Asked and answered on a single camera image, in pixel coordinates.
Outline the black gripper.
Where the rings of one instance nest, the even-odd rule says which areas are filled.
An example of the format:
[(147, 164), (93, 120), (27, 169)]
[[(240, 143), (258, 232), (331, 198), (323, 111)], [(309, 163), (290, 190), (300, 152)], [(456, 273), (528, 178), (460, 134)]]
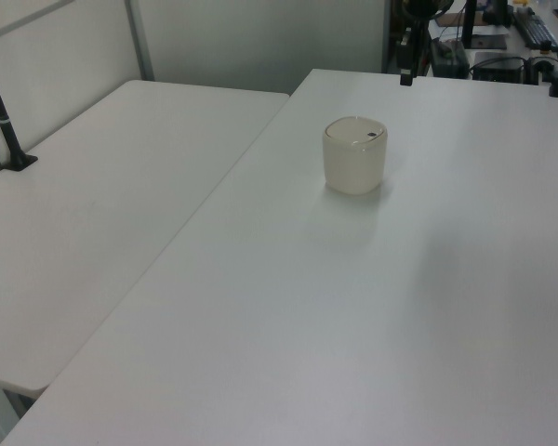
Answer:
[(422, 38), (422, 23), (412, 21), (405, 28), (396, 46), (397, 67), (400, 69), (400, 85), (412, 86), (413, 73), (418, 71)]

